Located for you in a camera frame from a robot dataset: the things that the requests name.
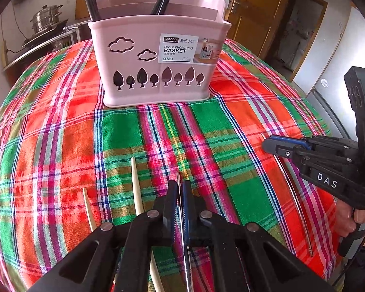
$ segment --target stainless steel pot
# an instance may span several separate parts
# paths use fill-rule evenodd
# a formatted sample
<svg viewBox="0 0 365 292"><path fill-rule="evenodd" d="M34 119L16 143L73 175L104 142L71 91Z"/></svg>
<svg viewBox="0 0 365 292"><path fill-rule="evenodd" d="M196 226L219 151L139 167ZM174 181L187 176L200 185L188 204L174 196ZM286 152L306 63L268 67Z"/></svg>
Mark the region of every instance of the stainless steel pot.
<svg viewBox="0 0 365 292"><path fill-rule="evenodd" d="M59 15L61 14L61 12L59 12L58 10L61 7L62 4L58 6L44 5L40 11L34 14L33 19L30 22L33 23L33 29L35 34L45 29L47 26L51 26L59 22Z"/></svg>

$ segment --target chopsticks basket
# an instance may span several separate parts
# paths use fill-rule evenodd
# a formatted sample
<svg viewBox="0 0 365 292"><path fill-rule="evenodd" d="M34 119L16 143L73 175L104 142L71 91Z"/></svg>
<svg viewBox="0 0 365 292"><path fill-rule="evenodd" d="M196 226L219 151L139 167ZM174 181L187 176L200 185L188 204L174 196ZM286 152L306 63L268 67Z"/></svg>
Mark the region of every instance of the chopsticks basket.
<svg viewBox="0 0 365 292"><path fill-rule="evenodd" d="M231 24L223 0L170 0L165 15L149 15L157 0L97 0L102 20L89 23L111 108L209 98Z"/></svg>

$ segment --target wooden door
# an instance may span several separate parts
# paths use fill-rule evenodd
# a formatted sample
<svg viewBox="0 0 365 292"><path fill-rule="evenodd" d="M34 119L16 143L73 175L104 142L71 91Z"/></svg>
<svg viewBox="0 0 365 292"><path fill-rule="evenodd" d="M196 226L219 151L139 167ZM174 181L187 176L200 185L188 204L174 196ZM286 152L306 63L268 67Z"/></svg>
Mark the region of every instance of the wooden door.
<svg viewBox="0 0 365 292"><path fill-rule="evenodd" d="M227 37L264 59L279 26L287 0L232 0L226 19Z"/></svg>

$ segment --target white chopstick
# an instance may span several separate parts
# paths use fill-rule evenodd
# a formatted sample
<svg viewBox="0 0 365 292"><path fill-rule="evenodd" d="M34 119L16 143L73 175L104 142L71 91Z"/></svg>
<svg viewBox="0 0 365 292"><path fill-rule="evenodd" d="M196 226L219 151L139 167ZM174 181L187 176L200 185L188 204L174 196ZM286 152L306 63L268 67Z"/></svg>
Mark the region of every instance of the white chopstick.
<svg viewBox="0 0 365 292"><path fill-rule="evenodd" d="M135 205L135 213L138 216L144 212L142 196L140 194L140 186L137 172L137 165L135 163L135 158L131 158L131 174L133 180L133 193L134 193L134 205ZM160 274L158 272L156 260L154 259L154 254L151 252L151 261L150 261L150 276L153 281L154 288L156 292L164 292L164 287L162 286Z"/></svg>

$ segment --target product label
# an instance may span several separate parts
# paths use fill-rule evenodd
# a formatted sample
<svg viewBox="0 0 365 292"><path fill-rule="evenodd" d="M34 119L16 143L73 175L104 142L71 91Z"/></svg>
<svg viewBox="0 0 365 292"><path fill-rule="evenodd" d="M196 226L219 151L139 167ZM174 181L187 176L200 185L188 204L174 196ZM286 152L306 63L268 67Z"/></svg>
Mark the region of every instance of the product label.
<svg viewBox="0 0 365 292"><path fill-rule="evenodd" d="M161 34L159 63L216 64L223 42L206 37Z"/></svg>
<svg viewBox="0 0 365 292"><path fill-rule="evenodd" d="M161 34L159 63L192 63L198 36Z"/></svg>

